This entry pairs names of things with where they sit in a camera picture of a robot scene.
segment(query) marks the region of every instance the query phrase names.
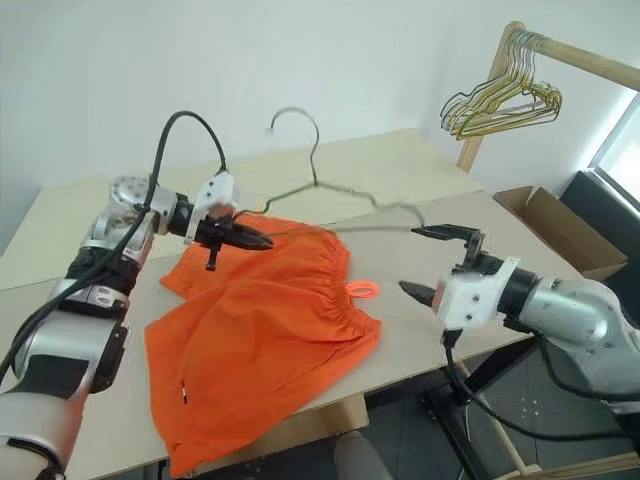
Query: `wooden clothes rack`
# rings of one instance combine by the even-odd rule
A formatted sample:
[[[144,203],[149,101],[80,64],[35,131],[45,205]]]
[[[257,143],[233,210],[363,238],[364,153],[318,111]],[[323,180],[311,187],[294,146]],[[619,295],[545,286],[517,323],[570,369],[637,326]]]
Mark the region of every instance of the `wooden clothes rack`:
[[[520,29],[526,30],[526,26],[522,22],[511,22],[505,27],[500,43],[498,44],[496,56],[491,65],[491,70],[489,71],[489,80],[497,78],[506,70],[508,62],[507,43],[509,42],[511,34],[515,30]],[[625,65],[624,63],[572,47],[571,45],[558,42],[551,38],[546,38],[544,42],[536,48],[536,53],[593,73],[599,77],[606,78],[619,85],[632,88],[636,92],[640,91],[640,68]],[[473,162],[478,155],[478,150],[480,150],[480,145],[482,145],[483,138],[484,137],[469,138],[462,146],[457,165],[467,173],[469,173],[473,166]]]

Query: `cardboard box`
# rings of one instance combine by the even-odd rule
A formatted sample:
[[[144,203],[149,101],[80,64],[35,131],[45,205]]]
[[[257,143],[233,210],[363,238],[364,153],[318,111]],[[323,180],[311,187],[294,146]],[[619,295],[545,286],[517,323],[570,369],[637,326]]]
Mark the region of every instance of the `cardboard box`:
[[[622,252],[560,200],[543,188],[532,190],[515,188],[493,198],[585,277],[604,280],[626,265]]]

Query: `orange fabric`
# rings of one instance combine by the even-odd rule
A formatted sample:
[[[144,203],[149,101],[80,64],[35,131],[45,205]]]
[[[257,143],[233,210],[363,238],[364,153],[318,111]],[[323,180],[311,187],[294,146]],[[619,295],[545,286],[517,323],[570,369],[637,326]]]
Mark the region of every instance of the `orange fabric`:
[[[345,288],[349,252],[332,232],[243,217],[275,236],[270,251],[188,248],[161,283],[187,301],[145,332],[151,410],[184,475],[251,443],[308,403],[377,345],[380,322]]]

